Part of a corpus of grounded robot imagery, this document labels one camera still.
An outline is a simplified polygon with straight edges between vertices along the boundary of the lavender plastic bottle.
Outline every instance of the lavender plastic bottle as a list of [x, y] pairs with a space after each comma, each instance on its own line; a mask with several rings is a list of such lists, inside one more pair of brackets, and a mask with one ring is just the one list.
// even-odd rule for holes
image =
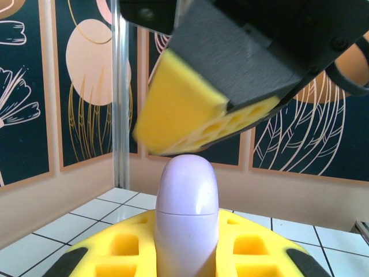
[[212, 165], [196, 155], [173, 158], [156, 203], [157, 277], [213, 277], [219, 202]]

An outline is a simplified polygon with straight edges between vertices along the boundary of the metal pole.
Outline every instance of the metal pole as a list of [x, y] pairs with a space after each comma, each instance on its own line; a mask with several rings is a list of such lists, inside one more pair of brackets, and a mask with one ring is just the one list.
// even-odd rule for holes
[[112, 128], [114, 186], [130, 189], [129, 182], [129, 84], [127, 82], [128, 23], [111, 0], [112, 12]]

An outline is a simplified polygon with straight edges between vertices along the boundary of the black screw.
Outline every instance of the black screw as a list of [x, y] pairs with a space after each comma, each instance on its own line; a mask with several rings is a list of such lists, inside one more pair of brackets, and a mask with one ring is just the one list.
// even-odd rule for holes
[[342, 52], [347, 49], [348, 41], [344, 38], [334, 38], [330, 41], [330, 46], [333, 50]]
[[154, 18], [154, 12], [151, 9], [143, 8], [139, 11], [139, 15], [143, 20], [152, 21]]

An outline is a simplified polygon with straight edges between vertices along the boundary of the square cutout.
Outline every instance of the square cutout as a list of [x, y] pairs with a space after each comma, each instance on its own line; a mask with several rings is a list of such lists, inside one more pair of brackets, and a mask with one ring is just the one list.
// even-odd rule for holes
[[239, 235], [236, 237], [233, 254], [268, 255], [264, 241], [257, 235]]
[[134, 277], [136, 270], [135, 264], [97, 265], [96, 277]]
[[274, 264], [238, 264], [237, 277], [287, 277]]
[[117, 234], [111, 244], [113, 256], [136, 256], [138, 249], [138, 237], [135, 235]]

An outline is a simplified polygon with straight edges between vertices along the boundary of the yellow foam tray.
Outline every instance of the yellow foam tray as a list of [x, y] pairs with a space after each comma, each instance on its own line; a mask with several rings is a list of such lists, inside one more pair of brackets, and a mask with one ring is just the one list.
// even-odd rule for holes
[[[156, 277], [155, 211], [117, 223], [72, 246], [87, 248], [70, 277]], [[304, 277], [286, 253], [301, 246], [228, 211], [219, 211], [216, 277]]]

